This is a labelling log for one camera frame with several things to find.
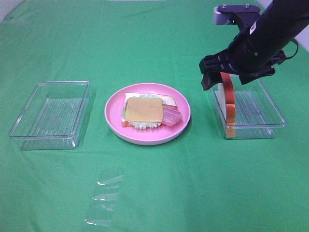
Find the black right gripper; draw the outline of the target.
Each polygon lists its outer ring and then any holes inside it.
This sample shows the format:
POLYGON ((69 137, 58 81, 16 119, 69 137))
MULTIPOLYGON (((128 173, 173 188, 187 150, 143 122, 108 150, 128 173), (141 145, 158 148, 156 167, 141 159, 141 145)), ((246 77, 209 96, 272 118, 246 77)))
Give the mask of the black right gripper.
POLYGON ((220 72, 236 74, 242 85, 274 74, 286 60, 286 27, 281 23, 238 23, 239 33, 223 51, 199 63, 204 91, 222 82, 220 72))

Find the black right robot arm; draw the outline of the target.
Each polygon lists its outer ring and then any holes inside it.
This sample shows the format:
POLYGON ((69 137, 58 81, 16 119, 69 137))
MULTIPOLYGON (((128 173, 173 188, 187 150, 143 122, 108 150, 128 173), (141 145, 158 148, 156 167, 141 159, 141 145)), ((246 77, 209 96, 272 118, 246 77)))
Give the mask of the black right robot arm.
POLYGON ((239 33, 227 49, 201 60, 204 90, 221 83, 222 73, 238 75, 243 85, 273 75, 274 65, 288 59, 282 49, 309 24, 307 0, 274 0, 263 13, 249 4, 223 4, 214 12, 216 24, 237 25, 239 33))

